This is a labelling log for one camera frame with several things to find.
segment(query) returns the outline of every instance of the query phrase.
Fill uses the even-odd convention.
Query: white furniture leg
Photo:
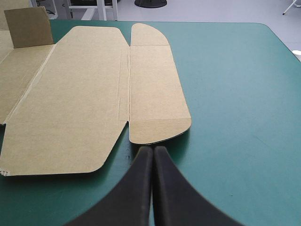
[[[293,0],[292,4],[284,11],[282,15],[284,15],[293,5],[295,5],[297,8],[301,7],[300,5],[296,5],[297,0]]]
[[[64,0],[64,5],[65,5],[65,10],[66,10],[66,15],[67,15],[67,19],[71,20],[71,11],[69,9],[69,6],[71,6],[71,2],[70,0]]]
[[[99,20],[107,20],[107,15],[105,13],[104,0],[97,0],[97,10],[99,15]]]
[[[112,6],[113,6],[113,17],[114,17],[114,20],[118,20],[117,0],[112,0]]]

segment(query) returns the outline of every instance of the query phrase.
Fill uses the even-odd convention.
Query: cardboard flap
[[[185,132],[191,116],[165,36],[134,24],[130,54],[130,141],[151,144]]]
[[[29,0],[0,0],[0,30],[8,30],[4,11],[29,7]]]
[[[44,7],[11,9],[4,13],[14,48],[53,44]]]
[[[0,124],[7,122],[52,46],[12,50],[0,64]]]

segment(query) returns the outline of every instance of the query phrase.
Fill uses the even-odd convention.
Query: table surface
[[[117,27],[130,42],[133,24],[51,21],[55,42],[77,25]],[[247,226],[300,225],[301,63],[262,24],[146,24],[168,38],[192,116],[188,132],[163,143],[179,170]],[[116,185],[136,148],[126,126],[94,173],[0,177],[0,224],[71,220]]]

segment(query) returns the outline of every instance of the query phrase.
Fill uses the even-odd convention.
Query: cardboard
[[[29,7],[29,0],[0,0],[0,30],[8,30],[5,10],[26,7]]]
[[[141,41],[145,34],[156,40]],[[117,28],[74,27],[51,47],[4,121],[2,175],[92,172],[127,122],[138,144],[191,125],[170,46],[156,29],[135,24],[129,47]]]
[[[130,48],[130,141],[151,144],[182,134],[191,116],[167,39],[135,24]]]
[[[0,64],[13,48],[9,31],[0,31]]]
[[[44,7],[11,9],[4,13],[15,48],[53,44]]]

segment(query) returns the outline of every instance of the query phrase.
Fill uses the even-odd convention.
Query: floor
[[[41,2],[46,8],[50,0]],[[59,17],[66,19],[63,0],[55,0]],[[162,8],[140,8],[134,0],[120,0],[120,21],[255,22],[269,26],[290,50],[301,50],[301,8],[282,13],[292,0],[167,0]],[[83,9],[73,10],[73,19],[81,19]],[[107,10],[108,20],[113,19]]]

